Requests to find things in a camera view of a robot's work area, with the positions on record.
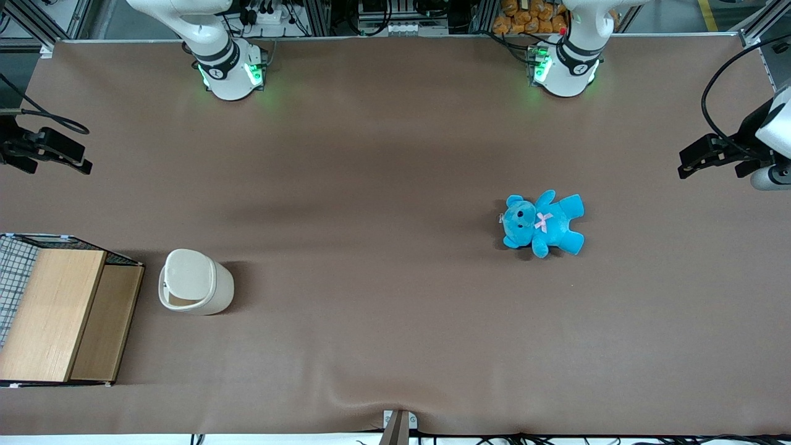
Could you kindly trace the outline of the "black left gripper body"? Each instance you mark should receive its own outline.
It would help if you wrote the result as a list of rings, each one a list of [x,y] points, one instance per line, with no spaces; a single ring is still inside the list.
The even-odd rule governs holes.
[[[737,132],[730,136],[732,141],[734,141],[741,150],[732,150],[729,163],[753,160],[759,161],[760,164],[775,163],[773,150],[770,149],[767,144],[760,141],[755,135],[757,130],[764,124],[766,118],[768,118],[771,105],[772,99],[769,99],[760,105],[760,107],[757,107],[753,112],[749,113],[746,118],[741,121]]]

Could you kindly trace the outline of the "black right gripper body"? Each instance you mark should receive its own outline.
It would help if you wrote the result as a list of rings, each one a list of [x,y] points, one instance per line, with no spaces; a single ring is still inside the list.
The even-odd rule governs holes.
[[[37,159],[39,138],[39,132],[23,129],[17,123],[15,115],[1,115],[1,147],[3,154]]]

